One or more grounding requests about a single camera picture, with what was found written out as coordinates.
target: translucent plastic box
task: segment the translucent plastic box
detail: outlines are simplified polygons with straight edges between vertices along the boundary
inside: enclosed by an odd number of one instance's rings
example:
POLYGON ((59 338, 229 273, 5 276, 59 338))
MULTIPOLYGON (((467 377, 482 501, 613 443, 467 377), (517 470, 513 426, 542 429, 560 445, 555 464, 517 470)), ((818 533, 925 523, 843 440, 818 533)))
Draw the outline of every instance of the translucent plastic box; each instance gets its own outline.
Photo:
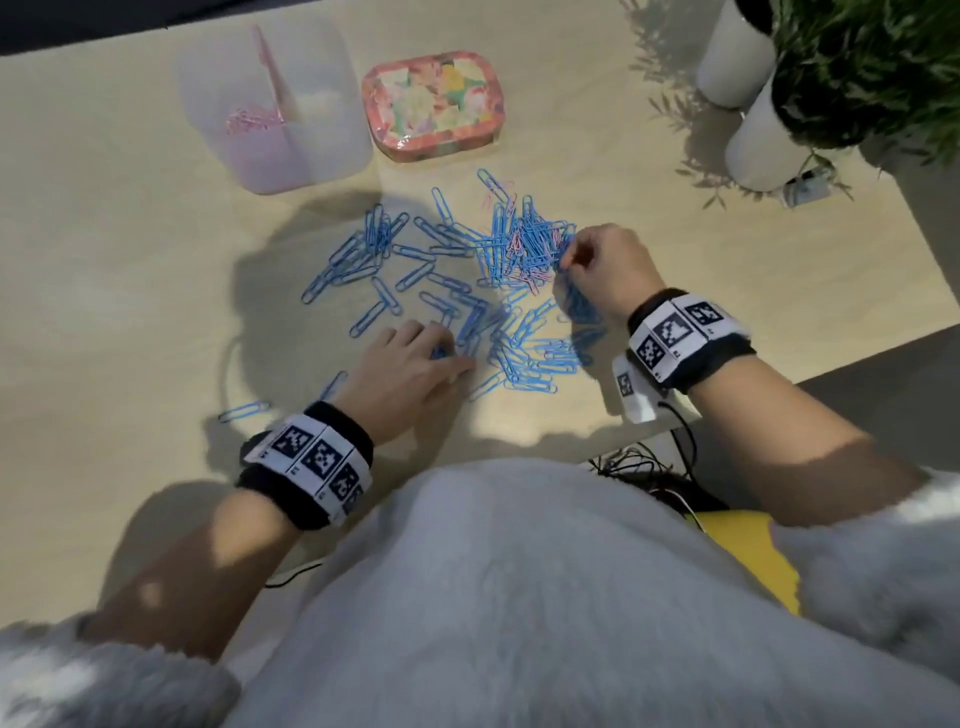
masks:
POLYGON ((187 120, 250 192, 356 174, 372 145, 347 46, 319 17, 213 25, 180 51, 187 120))

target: white plant pot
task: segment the white plant pot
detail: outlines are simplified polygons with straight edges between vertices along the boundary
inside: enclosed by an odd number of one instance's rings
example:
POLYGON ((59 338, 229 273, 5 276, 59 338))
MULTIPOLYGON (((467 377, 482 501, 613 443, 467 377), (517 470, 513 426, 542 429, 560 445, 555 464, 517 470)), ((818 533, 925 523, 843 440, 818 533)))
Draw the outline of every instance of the white plant pot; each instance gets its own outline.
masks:
POLYGON ((727 145, 727 170, 741 187, 771 192, 800 174, 810 150, 794 142, 774 110, 773 76, 727 145))
POLYGON ((776 62, 774 41, 726 0, 697 68, 697 88, 718 107, 740 109, 756 98, 776 62))

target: fluffy sleeve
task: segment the fluffy sleeve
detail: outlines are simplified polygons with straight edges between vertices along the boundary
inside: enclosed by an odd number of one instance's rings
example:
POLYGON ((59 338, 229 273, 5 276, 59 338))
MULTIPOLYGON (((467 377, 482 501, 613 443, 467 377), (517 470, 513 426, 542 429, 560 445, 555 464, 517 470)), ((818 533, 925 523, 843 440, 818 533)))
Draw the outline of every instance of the fluffy sleeve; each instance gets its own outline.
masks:
POLYGON ((832 526, 773 526, 805 617, 960 683, 960 475, 832 526))
POLYGON ((0 629, 0 728, 212 728, 240 696, 203 660, 80 642, 80 619, 0 629))

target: wooden table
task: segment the wooden table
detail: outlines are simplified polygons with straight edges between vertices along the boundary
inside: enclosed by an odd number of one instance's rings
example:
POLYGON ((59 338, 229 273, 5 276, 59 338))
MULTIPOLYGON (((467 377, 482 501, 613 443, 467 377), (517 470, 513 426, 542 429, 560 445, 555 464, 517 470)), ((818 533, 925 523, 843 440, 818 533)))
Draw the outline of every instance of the wooden table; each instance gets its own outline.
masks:
MULTIPOLYGON (((172 62, 206 24, 0 60, 0 622, 89 607, 200 518, 228 488, 242 439, 315 398, 372 338, 375 328, 347 337, 370 304, 366 286, 299 303, 324 251, 378 200, 429 209, 434 185, 479 223, 480 166, 548 217, 638 229, 668 281, 749 323, 795 380, 960 321, 895 184, 858 158, 844 165, 855 202, 786 211, 725 190, 726 209, 703 209, 712 191, 676 170, 704 129, 729 132, 731 118, 707 112, 675 131, 659 116, 650 100, 663 84, 632 69, 634 29, 612 0, 328 0, 273 12, 328 12, 358 76, 382 61, 481 53, 506 94, 503 135, 410 165, 375 152, 355 178, 256 197, 180 111, 172 62), (259 399, 274 410, 216 423, 259 399)), ((498 455, 576 461, 648 434, 621 424, 607 358, 559 380, 555 396, 499 390, 419 430, 384 449, 377 476, 498 455)))

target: green plant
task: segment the green plant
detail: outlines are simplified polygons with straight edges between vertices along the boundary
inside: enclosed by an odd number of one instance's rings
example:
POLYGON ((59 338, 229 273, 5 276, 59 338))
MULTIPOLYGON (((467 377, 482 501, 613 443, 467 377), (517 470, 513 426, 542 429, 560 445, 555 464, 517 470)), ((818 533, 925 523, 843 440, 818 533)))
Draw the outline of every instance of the green plant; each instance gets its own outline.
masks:
POLYGON ((773 0, 773 102, 806 146, 916 132, 906 151, 960 150, 960 0, 773 0))

